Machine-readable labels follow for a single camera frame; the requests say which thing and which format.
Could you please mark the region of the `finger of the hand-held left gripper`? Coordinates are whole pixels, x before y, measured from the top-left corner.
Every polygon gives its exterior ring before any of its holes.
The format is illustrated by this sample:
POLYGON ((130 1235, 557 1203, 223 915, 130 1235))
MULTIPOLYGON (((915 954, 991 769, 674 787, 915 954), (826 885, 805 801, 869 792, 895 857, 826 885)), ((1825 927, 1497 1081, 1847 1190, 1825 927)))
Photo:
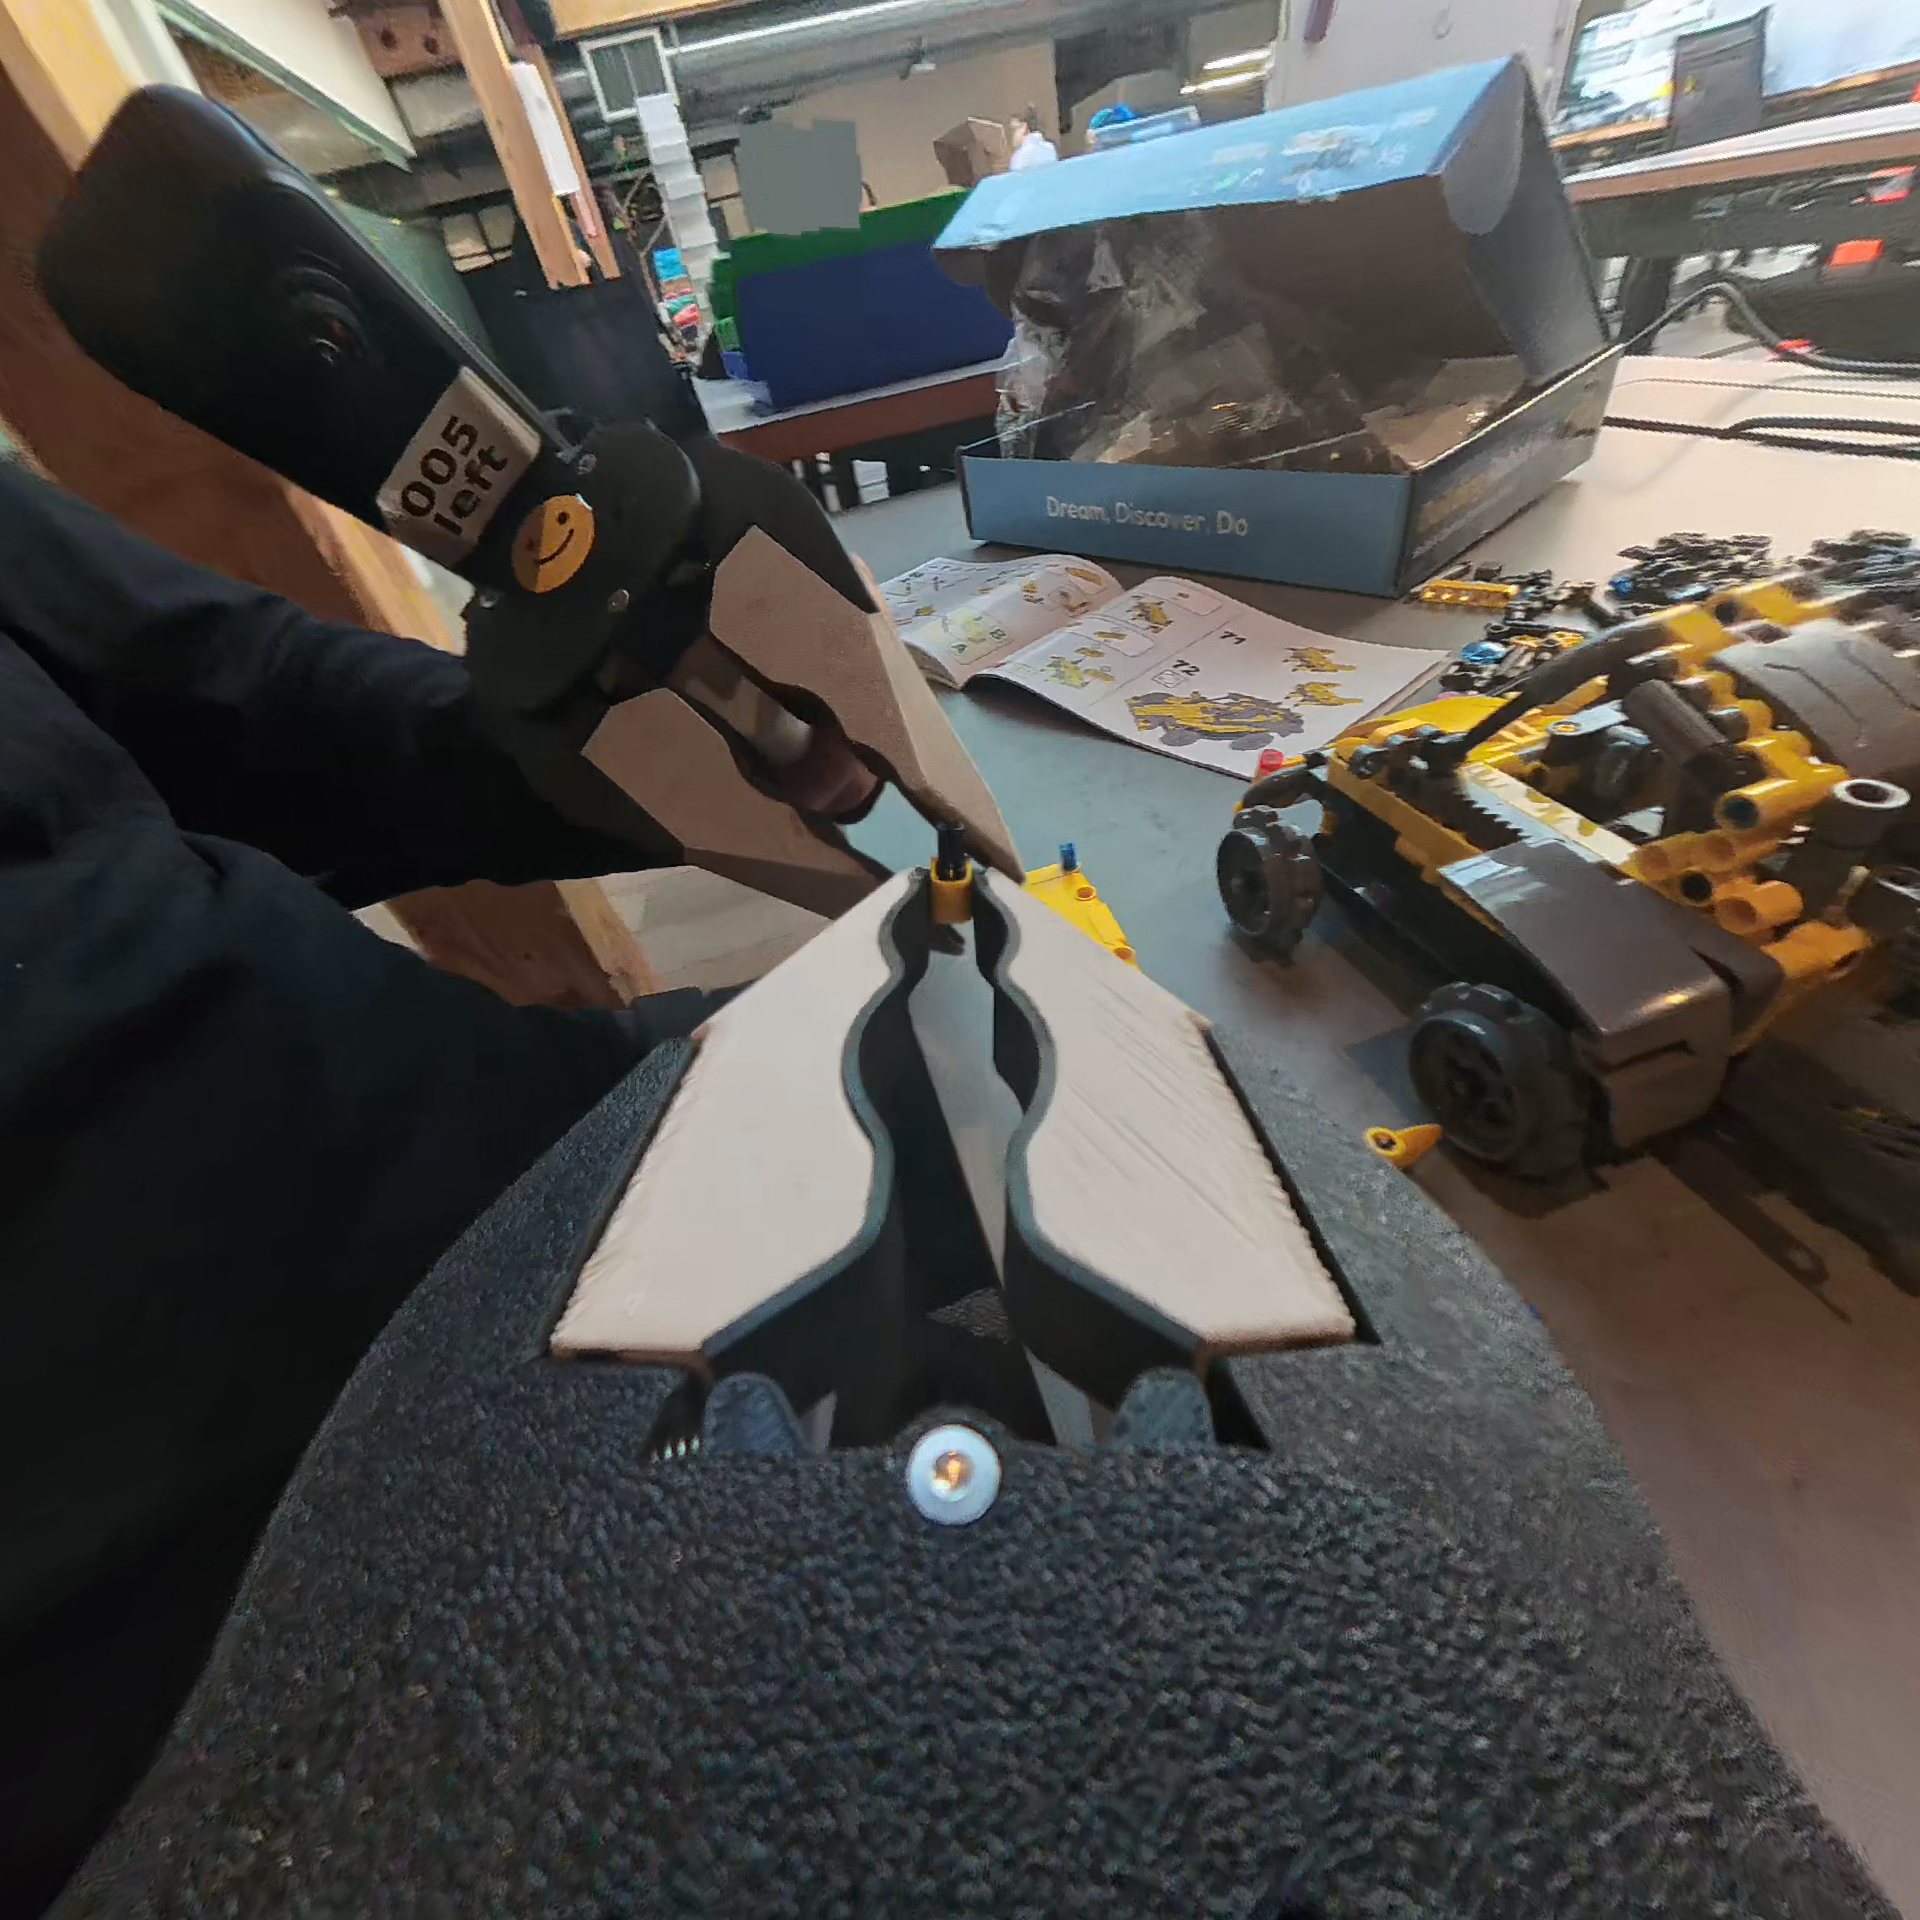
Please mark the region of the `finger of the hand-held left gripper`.
POLYGON ((612 706, 584 756, 678 845, 686 866, 829 919, 911 887, 908 875, 759 786, 728 735, 674 690, 612 706))
POLYGON ((1024 875, 988 782, 887 611, 752 528, 714 572, 708 630, 784 709, 833 722, 924 822, 960 830, 976 864, 1024 875))

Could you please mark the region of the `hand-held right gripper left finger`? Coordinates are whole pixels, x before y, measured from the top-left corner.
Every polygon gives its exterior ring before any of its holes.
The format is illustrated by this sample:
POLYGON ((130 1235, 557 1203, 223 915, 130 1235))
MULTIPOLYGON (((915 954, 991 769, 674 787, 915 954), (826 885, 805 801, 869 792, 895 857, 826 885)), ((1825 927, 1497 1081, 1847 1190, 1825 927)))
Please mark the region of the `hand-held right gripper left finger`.
POLYGON ((929 875, 831 922, 702 1028, 549 1350, 720 1379, 877 1379, 906 1331, 898 1143, 929 875))

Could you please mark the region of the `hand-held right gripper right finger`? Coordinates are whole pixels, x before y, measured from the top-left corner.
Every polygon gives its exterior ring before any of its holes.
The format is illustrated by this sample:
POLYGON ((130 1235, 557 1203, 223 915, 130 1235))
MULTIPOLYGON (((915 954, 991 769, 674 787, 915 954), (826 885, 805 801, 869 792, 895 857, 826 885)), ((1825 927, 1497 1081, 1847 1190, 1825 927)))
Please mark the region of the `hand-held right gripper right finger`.
POLYGON ((1007 1303, 1054 1373, 1348 1344, 1357 1313, 1210 1022, 996 871, 972 885, 1004 1162, 1007 1303))

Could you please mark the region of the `person's left forearm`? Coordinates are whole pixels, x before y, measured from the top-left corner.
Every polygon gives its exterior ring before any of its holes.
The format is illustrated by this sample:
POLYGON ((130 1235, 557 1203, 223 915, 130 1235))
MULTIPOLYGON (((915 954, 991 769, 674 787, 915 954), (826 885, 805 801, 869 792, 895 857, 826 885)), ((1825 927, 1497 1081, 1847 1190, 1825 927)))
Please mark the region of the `person's left forearm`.
POLYGON ((466 659, 229 580, 5 460, 5 963, 358 945, 357 909, 662 866, 569 824, 466 659))

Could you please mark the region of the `grey desk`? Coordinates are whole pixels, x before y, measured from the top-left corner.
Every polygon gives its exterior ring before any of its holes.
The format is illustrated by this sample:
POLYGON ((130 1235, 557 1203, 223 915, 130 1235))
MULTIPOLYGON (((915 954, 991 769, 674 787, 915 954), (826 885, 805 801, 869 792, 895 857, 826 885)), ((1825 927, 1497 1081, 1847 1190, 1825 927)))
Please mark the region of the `grey desk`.
MULTIPOLYGON (((1823 377, 1674 328, 1624 360, 1616 420, 1917 424, 1917 384, 1823 377)), ((1593 460, 1478 554, 1598 584, 1668 531, 1766 534, 1779 556, 1860 528, 1917 535, 1917 462, 1607 425, 1593 460)), ((1293 963, 1229 933, 1214 848, 1237 782, 1128 747, 999 683, 940 695, 1029 860, 1072 841, 1146 971, 1348 1136, 1412 1117, 1403 1032, 1427 985, 1329 904, 1293 963)), ((815 919, 700 871, 618 879, 668 988, 720 988, 815 919)), ((1883 1889, 1917 1916, 1917 1298, 1784 1196, 1734 1207, 1692 1147, 1512 1199, 1451 1154, 1415 1181, 1539 1312, 1627 1456, 1741 1691, 1883 1889)))

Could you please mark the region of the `wooden beam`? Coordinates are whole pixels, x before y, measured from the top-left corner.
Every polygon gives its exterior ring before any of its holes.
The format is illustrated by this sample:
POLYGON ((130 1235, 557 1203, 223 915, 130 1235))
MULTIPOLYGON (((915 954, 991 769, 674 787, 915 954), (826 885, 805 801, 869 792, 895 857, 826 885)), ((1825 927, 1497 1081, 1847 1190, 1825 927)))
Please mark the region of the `wooden beam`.
POLYGON ((551 288, 621 278, 564 101, 521 3, 329 3, 389 84, 458 71, 551 288))

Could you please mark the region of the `blue storage crate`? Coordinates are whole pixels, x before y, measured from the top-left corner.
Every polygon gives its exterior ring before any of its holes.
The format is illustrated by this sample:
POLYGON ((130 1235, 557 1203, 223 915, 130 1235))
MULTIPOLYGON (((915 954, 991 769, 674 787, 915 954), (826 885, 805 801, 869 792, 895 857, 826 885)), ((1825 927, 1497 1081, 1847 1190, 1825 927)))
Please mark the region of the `blue storage crate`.
POLYGON ((1014 332, 926 240, 756 272, 735 301, 749 376, 776 411, 992 365, 1014 332))

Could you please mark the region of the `instruction booklet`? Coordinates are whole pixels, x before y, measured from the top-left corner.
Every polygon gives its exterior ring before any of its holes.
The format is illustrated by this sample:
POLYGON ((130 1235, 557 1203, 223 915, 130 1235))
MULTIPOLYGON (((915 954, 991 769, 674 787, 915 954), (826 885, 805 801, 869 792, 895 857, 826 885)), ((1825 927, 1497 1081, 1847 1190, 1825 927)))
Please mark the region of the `instruction booklet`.
POLYGON ((1089 558, 933 558, 878 594, 924 677, 1033 695, 1122 744, 1253 779, 1403 708, 1444 652, 1321 634, 1188 578, 1089 558))

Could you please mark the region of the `green storage crate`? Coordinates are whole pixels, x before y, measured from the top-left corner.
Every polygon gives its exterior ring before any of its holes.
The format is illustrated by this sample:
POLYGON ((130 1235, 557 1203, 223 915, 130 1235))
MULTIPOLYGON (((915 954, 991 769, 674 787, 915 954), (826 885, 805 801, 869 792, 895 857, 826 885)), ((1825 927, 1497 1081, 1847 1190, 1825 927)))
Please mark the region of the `green storage crate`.
POLYGON ((720 251, 712 261, 707 286, 708 318, 714 323, 735 322, 738 318, 738 290, 749 278, 863 258, 898 246, 930 247, 969 194, 969 187, 951 185, 908 201, 869 206, 855 226, 741 235, 728 251, 720 251))

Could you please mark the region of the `stack of white containers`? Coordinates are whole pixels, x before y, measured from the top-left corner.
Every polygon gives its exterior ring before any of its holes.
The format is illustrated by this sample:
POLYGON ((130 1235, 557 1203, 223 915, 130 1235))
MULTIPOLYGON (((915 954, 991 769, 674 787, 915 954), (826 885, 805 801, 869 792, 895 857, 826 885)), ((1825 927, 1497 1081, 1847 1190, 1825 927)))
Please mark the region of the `stack of white containers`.
POLYGON ((708 212, 707 179, 696 164, 678 101, 670 92, 638 94, 636 119, 685 272, 694 280, 708 280, 718 242, 708 212))

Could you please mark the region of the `crumpled clear plastic bag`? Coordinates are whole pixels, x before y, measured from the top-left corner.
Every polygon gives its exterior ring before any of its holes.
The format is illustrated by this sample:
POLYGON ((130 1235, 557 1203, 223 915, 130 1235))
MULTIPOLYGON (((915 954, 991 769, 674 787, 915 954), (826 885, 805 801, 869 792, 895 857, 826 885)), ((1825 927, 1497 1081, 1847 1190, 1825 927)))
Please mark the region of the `crumpled clear plastic bag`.
POLYGON ((1291 297, 1203 212, 1009 244, 988 290, 1014 323, 1003 460, 1411 475, 1529 392, 1510 351, 1442 353, 1291 297))

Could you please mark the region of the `person's black clothing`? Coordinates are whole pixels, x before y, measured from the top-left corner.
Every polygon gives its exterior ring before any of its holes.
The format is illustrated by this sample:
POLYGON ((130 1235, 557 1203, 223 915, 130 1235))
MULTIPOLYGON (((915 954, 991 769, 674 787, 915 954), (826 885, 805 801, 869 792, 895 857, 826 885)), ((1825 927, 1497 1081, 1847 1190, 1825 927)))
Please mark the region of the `person's black clothing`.
POLYGON ((5 883, 5 1916, 68 1878, 455 1240, 702 996, 512 1005, 340 913, 5 883))

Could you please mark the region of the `yellow toy vehicle model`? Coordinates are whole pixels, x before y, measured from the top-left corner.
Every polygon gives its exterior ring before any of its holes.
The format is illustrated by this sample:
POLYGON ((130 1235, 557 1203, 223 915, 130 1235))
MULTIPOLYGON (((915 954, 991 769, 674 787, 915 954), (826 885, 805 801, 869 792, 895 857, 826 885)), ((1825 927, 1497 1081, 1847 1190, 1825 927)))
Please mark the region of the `yellow toy vehicle model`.
POLYGON ((1441 983, 1407 1065, 1521 1180, 1673 1136, 1818 999, 1917 998, 1917 542, 1642 604, 1263 772, 1214 852, 1247 948, 1326 891, 1441 983))

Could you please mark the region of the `pile of loose building bricks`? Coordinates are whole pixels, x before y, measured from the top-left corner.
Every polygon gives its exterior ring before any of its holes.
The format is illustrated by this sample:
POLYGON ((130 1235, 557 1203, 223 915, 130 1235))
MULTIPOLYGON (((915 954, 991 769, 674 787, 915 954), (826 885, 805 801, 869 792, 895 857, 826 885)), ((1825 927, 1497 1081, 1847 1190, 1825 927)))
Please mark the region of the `pile of loose building bricks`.
POLYGON ((1917 538, 1900 531, 1859 529, 1815 540, 1799 554, 1779 554, 1770 538, 1757 534, 1680 531, 1622 548, 1598 582, 1563 578, 1550 567, 1474 561, 1429 578, 1408 600, 1427 610, 1484 614, 1489 639, 1554 632, 1591 637, 1638 616, 1714 602, 1770 580, 1905 589, 1917 585, 1917 565, 1917 538))

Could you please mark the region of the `long office table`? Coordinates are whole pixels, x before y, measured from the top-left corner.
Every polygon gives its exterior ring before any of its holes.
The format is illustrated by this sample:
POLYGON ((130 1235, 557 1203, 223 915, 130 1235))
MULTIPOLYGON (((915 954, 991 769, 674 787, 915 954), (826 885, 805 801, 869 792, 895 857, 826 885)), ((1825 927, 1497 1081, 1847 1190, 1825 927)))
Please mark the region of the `long office table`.
POLYGON ((1588 253, 1620 261, 1616 340, 1661 333, 1732 282, 1723 318, 1847 371, 1917 365, 1918 108, 1816 115, 1564 178, 1588 253))

